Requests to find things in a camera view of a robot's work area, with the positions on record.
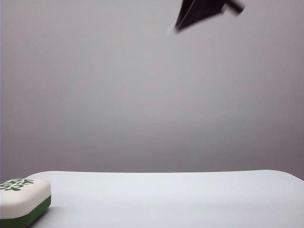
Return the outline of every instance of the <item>white tabletop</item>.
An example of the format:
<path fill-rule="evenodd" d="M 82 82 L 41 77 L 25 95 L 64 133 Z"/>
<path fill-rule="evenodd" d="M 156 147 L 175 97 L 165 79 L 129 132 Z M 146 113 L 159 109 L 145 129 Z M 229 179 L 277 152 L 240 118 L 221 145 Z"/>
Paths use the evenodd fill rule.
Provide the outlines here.
<path fill-rule="evenodd" d="M 304 228 L 304 181 L 281 171 L 47 171 L 35 228 Z"/>

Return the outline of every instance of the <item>gray backdrop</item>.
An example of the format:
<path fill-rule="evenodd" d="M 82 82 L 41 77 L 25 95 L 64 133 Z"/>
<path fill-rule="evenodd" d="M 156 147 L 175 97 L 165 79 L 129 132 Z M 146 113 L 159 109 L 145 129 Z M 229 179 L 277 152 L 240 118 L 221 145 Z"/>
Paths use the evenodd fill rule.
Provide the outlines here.
<path fill-rule="evenodd" d="M 166 35 L 181 0 L 2 0 L 2 181 L 274 169 L 304 179 L 303 0 Z"/>

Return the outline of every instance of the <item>blurry black object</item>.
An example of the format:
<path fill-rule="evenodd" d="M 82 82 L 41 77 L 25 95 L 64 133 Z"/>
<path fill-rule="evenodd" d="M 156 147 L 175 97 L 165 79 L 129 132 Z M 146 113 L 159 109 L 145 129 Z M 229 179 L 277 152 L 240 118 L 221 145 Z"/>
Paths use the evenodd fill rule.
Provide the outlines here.
<path fill-rule="evenodd" d="M 194 23 L 222 13 L 224 5 L 229 6 L 237 15 L 244 8 L 233 0 L 183 0 L 175 23 L 177 32 Z"/>

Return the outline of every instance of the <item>white table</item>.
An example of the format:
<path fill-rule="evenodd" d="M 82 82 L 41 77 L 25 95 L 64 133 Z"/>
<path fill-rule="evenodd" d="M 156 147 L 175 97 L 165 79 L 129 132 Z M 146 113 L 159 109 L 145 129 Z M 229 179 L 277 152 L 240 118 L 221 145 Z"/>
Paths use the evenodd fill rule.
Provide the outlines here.
<path fill-rule="evenodd" d="M 281 171 L 47 171 L 33 228 L 304 228 L 304 181 Z"/>

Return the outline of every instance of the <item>gray wall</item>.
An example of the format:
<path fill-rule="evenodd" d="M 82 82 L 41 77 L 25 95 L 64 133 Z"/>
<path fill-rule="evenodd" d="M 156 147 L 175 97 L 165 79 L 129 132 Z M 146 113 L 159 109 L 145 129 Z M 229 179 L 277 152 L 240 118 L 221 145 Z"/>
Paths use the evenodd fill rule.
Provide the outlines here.
<path fill-rule="evenodd" d="M 303 0 L 2 0 L 2 180 L 275 169 L 304 179 Z"/>

